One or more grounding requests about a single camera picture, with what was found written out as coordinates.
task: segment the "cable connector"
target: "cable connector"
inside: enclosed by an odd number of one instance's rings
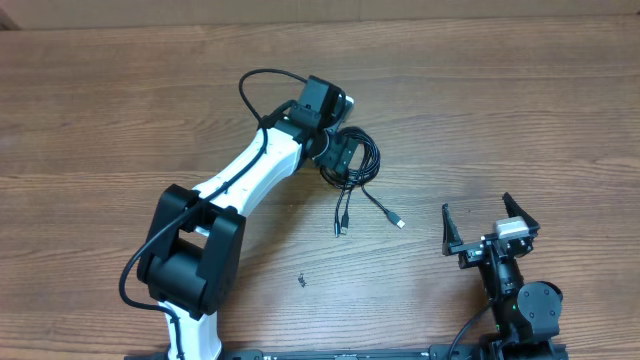
[[[399,227],[400,229],[404,227],[404,221],[402,221],[398,214],[394,213],[393,211],[388,211],[386,215],[387,219],[389,219],[389,221],[394,223],[397,227]]]
[[[340,233],[347,235],[347,230],[349,230],[349,213],[345,211],[342,215],[342,221],[340,221]]]

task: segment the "wooden table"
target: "wooden table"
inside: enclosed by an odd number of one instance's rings
[[[253,137],[237,81],[257,67],[356,99],[350,123],[382,151],[369,190],[407,226],[358,191],[335,239],[338,193],[316,170],[278,185],[249,218],[220,311],[229,347],[450,342],[486,298],[477,270],[442,256],[440,207],[476,241],[509,191],[542,225],[525,279],[565,294],[556,342],[574,359],[640,358],[631,16],[0,32],[0,358],[164,348],[163,317],[126,307],[117,280],[163,189],[215,175]],[[263,113],[299,91],[247,84]],[[150,300],[135,278],[129,289]]]

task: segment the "small black mark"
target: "small black mark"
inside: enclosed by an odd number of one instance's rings
[[[300,283],[300,286],[305,287],[307,286],[307,282],[304,281],[304,274],[300,273],[300,276],[298,276],[298,282]]]

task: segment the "wooden tabletop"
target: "wooden tabletop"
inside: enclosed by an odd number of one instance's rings
[[[463,238],[506,217],[542,229],[519,260],[565,294],[574,359],[640,358],[640,17],[0,32],[0,358],[121,359],[162,350],[163,317],[117,280],[162,191],[215,175],[254,136],[237,93],[276,67],[335,82],[382,152],[348,236],[317,170],[248,219],[220,310],[229,348],[424,347],[486,302],[441,254],[448,202]],[[262,113],[300,86],[248,81]],[[204,239],[192,237],[191,240]],[[306,286],[298,277],[303,274]],[[151,301],[134,277],[132,296]],[[491,331],[490,315],[466,342]]]

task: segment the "power cord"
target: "power cord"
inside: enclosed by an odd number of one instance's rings
[[[296,74],[290,73],[288,71],[284,71],[284,70],[278,70],[278,69],[256,69],[256,70],[252,70],[249,71],[248,73],[244,74],[241,78],[240,81],[238,82],[238,91],[240,92],[240,97],[242,98],[242,101],[244,102],[244,104],[247,106],[247,108],[249,109],[249,111],[251,112],[251,114],[253,114],[253,116],[256,118],[256,120],[258,120],[258,128],[262,129],[262,135],[263,135],[263,141],[262,141],[262,146],[260,147],[260,151],[258,151],[258,153],[256,154],[256,156],[253,157],[253,159],[251,159],[251,161],[244,167],[242,168],[242,170],[238,171],[238,173],[236,173],[231,179],[227,180],[225,183],[222,184],[222,186],[214,191],[212,194],[210,194],[209,196],[203,198],[201,201],[199,201],[198,203],[196,203],[193,207],[187,209],[185,212],[183,212],[182,214],[180,214],[180,216],[176,217],[173,221],[171,221],[169,224],[167,224],[167,226],[163,227],[160,231],[158,231],[154,236],[151,237],[151,239],[149,239],[149,241],[145,242],[139,249],[138,251],[136,251],[136,253],[131,257],[131,259],[129,259],[129,261],[127,262],[127,265],[125,265],[124,269],[122,270],[122,274],[120,275],[120,282],[118,284],[118,290],[120,292],[120,298],[122,298],[122,301],[125,302],[125,304],[137,308],[137,309],[143,309],[143,310],[153,310],[153,311],[161,311],[167,315],[169,315],[171,317],[171,323],[173,323],[174,329],[175,329],[175,333],[176,333],[176,347],[177,347],[177,352],[178,352],[178,359],[180,360],[184,360],[184,351],[182,349],[182,334],[180,331],[180,319],[178,318],[178,315],[171,309],[169,308],[165,308],[159,305],[152,305],[152,304],[145,304],[145,303],[141,303],[141,302],[137,302],[135,300],[132,300],[131,298],[129,298],[129,296],[127,295],[127,291],[125,288],[126,282],[127,282],[127,277],[129,275],[129,273],[131,272],[131,269],[133,268],[133,265],[135,265],[135,263],[142,257],[142,255],[148,251],[148,249],[151,247],[151,245],[157,241],[164,233],[166,233],[169,230],[174,230],[176,228],[180,228],[180,226],[182,226],[185,222],[185,220],[188,220],[191,215],[193,213],[195,213],[198,210],[201,210],[202,207],[209,203],[211,200],[215,199],[218,195],[222,194],[223,192],[227,191],[227,189],[233,185],[233,183],[235,183],[236,181],[238,181],[238,179],[240,179],[244,174],[247,173],[247,171],[249,171],[249,169],[251,169],[260,159],[260,157],[262,156],[262,154],[265,153],[266,149],[267,149],[267,145],[269,143],[268,141],[268,135],[267,135],[267,130],[261,126],[262,124],[262,118],[260,117],[260,114],[258,114],[258,112],[256,111],[256,109],[251,105],[251,103],[249,102],[249,99],[247,99],[246,95],[244,94],[244,81],[255,74],[261,74],[261,73],[273,73],[273,74],[281,74],[281,75],[286,75],[289,76],[291,78],[294,78],[298,81],[301,81],[303,83],[306,83],[307,80],[301,76],[298,76]]]
[[[462,339],[462,337],[464,336],[464,333],[466,333],[467,330],[469,330],[475,323],[477,323],[478,320],[482,318],[482,315],[484,315],[484,313],[487,312],[487,310],[491,309],[491,307],[498,301],[498,297],[500,296],[500,275],[498,274],[498,265],[496,264],[496,258],[495,258],[495,255],[493,254],[493,249],[491,249],[491,247],[487,247],[487,251],[489,251],[489,257],[491,258],[491,266],[493,267],[493,274],[495,276],[494,281],[496,284],[495,285],[496,293],[493,296],[493,298],[489,299],[489,302],[487,303],[487,305],[485,305],[482,309],[480,309],[480,311],[478,311],[475,315],[473,315],[473,317],[469,319],[469,321],[467,321],[466,324],[464,324],[462,329],[460,329],[460,332],[458,332],[458,335],[456,335],[456,337],[453,339],[453,342],[451,343],[451,347],[449,347],[447,360],[451,360],[451,357],[453,356],[453,351],[455,347],[458,345],[458,342],[460,341],[460,339]]]
[[[346,127],[338,131],[338,135],[345,136],[356,140],[364,148],[364,155],[362,162],[357,170],[349,169],[346,176],[342,176],[325,166],[320,167],[320,175],[329,184],[333,185],[336,189],[341,190],[340,197],[338,197],[338,203],[336,204],[335,218],[334,218],[334,232],[336,237],[340,234],[346,234],[349,228],[349,201],[351,200],[351,193],[356,187],[360,187],[362,192],[373,202],[376,206],[384,212],[389,221],[395,224],[399,228],[403,228],[405,223],[402,221],[393,211],[387,209],[376,200],[369,192],[364,188],[365,184],[375,179],[380,171],[380,149],[373,141],[373,139],[359,127]],[[339,219],[338,213],[340,211],[340,204],[344,195],[347,194],[347,201],[345,203],[344,214],[342,219]]]

